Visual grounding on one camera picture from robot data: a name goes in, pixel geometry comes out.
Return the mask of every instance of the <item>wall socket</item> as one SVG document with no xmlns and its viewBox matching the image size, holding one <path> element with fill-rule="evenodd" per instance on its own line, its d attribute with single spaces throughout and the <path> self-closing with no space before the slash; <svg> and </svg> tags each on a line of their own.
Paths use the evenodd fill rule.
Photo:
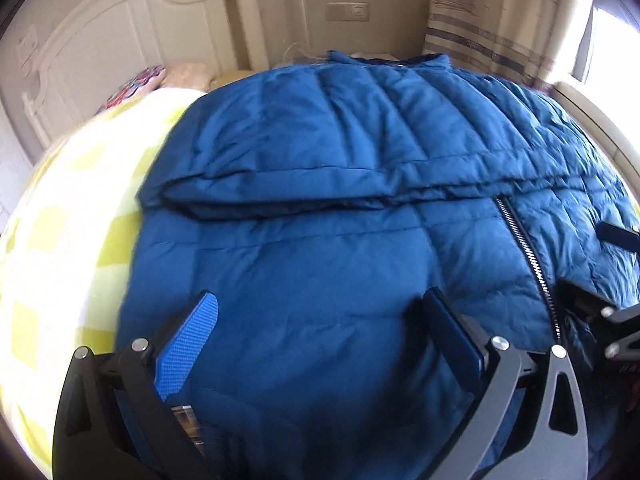
<svg viewBox="0 0 640 480">
<path fill-rule="evenodd" d="M 354 2 L 330 2 L 326 4 L 328 22 L 368 22 L 369 4 Z"/>
</svg>

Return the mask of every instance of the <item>colorful pillow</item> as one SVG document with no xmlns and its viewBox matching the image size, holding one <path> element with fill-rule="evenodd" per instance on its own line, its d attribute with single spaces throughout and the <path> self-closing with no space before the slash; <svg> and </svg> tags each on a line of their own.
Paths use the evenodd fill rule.
<svg viewBox="0 0 640 480">
<path fill-rule="evenodd" d="M 109 108 L 118 106 L 127 99 L 132 97 L 142 97 L 150 94 L 153 90 L 160 86 L 160 83 L 166 75 L 166 68 L 162 65 L 150 66 L 137 74 L 133 79 L 122 85 L 118 91 L 113 94 L 107 102 L 103 104 L 96 113 L 101 113 Z"/>
</svg>

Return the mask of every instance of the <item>blue gripper pad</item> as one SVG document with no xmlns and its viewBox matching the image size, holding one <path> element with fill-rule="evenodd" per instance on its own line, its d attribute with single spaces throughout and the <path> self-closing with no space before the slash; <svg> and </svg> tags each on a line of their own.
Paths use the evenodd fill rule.
<svg viewBox="0 0 640 480">
<path fill-rule="evenodd" d="M 203 292 L 197 305 L 156 359 L 154 386 L 162 400 L 178 392 L 218 322 L 218 300 Z"/>
</svg>

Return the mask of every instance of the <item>metal zipper teeth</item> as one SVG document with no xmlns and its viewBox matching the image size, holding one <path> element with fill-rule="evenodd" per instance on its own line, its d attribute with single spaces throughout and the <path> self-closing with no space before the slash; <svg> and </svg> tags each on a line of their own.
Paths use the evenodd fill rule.
<svg viewBox="0 0 640 480">
<path fill-rule="evenodd" d="M 542 293 L 542 298 L 545 300 L 546 306 L 549 309 L 549 314 L 551 317 L 552 328 L 556 333 L 556 341 L 559 343 L 561 340 L 560 334 L 560 324 L 558 323 L 558 313 L 556 312 L 556 306 L 554 304 L 554 299 L 551 295 L 551 291 L 549 290 L 549 286 L 546 282 L 545 275 L 542 272 L 542 266 L 540 266 L 540 262 L 536 257 L 536 253 L 533 251 L 529 241 L 526 236 L 522 232 L 520 225 L 515 219 L 515 216 L 511 212 L 510 208 L 505 204 L 505 201 L 501 198 L 494 199 L 500 213 L 502 213 L 502 217 L 509 227 L 509 231 L 515 238 L 516 242 L 520 246 L 520 249 L 524 253 L 527 261 L 529 262 L 529 266 L 533 271 L 533 275 L 538 282 L 538 287 L 540 288 L 540 292 Z"/>
</svg>

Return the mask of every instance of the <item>white wall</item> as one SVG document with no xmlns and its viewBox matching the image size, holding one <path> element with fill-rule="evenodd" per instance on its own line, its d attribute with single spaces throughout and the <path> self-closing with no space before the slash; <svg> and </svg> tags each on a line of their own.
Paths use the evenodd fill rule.
<svg viewBox="0 0 640 480">
<path fill-rule="evenodd" d="M 22 111 L 21 93 L 37 92 L 34 76 L 20 74 L 16 46 L 34 25 L 39 44 L 82 0 L 26 0 L 0 40 L 0 97 L 28 155 L 37 160 L 42 149 Z M 370 3 L 369 22 L 327 22 L 324 4 L 330 1 Z M 287 47 L 303 41 L 299 0 L 259 0 L 267 51 L 271 64 L 283 59 Z M 429 0 L 308 0 L 312 51 L 332 48 L 345 52 L 390 52 L 397 57 L 422 51 Z"/>
<path fill-rule="evenodd" d="M 20 200 L 31 164 L 15 138 L 0 100 L 0 233 Z"/>
</svg>

